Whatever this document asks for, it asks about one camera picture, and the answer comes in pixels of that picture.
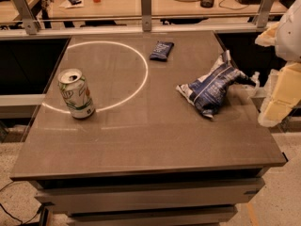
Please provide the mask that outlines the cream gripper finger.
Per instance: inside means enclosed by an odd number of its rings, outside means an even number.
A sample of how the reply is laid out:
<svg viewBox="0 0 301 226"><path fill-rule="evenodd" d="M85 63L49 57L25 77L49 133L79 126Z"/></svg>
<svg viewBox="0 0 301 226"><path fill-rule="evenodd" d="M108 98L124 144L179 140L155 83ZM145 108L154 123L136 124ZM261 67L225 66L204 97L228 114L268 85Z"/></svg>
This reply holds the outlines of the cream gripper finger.
<svg viewBox="0 0 301 226"><path fill-rule="evenodd" d="M276 74L276 82L270 96L261 105L258 122L264 127L281 123L301 101L301 64L287 62Z"/></svg>
<svg viewBox="0 0 301 226"><path fill-rule="evenodd" d="M276 33L279 23L271 25L268 29L262 32L256 39L255 43L259 46L268 47L276 44Z"/></svg>

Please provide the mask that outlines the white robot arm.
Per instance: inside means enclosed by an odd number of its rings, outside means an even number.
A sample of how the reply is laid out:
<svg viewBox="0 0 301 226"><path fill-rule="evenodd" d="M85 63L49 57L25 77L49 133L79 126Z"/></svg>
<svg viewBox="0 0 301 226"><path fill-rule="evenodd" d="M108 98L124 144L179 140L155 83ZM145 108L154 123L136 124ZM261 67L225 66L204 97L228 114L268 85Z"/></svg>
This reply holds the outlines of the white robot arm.
<svg viewBox="0 0 301 226"><path fill-rule="evenodd" d="M255 43L274 46L276 56L286 61L258 117L261 126L274 127L301 101L301 0L295 0L280 21L262 32Z"/></svg>

